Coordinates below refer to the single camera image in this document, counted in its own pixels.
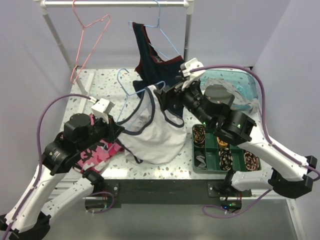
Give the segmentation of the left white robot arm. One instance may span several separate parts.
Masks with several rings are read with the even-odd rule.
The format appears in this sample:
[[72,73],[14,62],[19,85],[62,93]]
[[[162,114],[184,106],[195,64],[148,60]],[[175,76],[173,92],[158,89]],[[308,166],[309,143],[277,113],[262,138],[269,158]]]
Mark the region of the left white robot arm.
[[0,217],[0,229],[11,240],[41,240],[50,229],[50,221],[67,205],[88,195],[99,196],[104,190],[104,178],[93,170],[86,170],[71,191],[49,201],[56,185],[81,159],[85,150],[100,141],[114,143],[124,127],[111,115],[107,119],[92,118],[77,113],[64,124],[63,131],[40,152],[39,164],[32,181],[14,208]]

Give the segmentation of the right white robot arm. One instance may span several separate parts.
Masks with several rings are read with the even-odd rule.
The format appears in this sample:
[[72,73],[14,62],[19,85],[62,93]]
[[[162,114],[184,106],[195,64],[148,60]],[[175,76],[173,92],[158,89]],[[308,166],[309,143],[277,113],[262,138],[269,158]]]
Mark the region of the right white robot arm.
[[169,103],[176,101],[185,107],[214,136],[232,146],[246,150],[266,162],[269,170],[229,170],[224,181],[214,189],[230,197],[252,189],[273,190],[277,194],[297,199],[312,191],[315,182],[308,173],[317,165],[317,159],[299,156],[281,149],[263,132],[262,122],[256,122],[247,114],[232,110],[234,95],[222,85],[210,85],[201,91],[197,81],[186,88],[182,83],[154,90],[160,108],[166,110]]

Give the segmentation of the pink camouflage garment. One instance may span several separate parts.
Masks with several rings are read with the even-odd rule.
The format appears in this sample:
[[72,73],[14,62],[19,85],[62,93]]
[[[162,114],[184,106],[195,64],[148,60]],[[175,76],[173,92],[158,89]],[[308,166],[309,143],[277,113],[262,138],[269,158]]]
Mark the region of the pink camouflage garment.
[[72,168],[81,174],[86,170],[101,173],[111,158],[123,151],[124,149],[117,143],[110,143],[102,139],[100,142],[81,152],[80,159]]

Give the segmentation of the white tank top navy trim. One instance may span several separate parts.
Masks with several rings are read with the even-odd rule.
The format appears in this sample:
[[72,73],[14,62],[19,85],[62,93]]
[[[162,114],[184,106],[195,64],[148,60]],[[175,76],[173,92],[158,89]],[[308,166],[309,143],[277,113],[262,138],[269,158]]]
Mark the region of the white tank top navy trim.
[[126,158],[139,164],[166,164],[182,150],[187,139],[184,120],[170,110],[161,110],[154,93],[157,85],[144,88],[133,112],[118,122],[124,128],[116,143]]

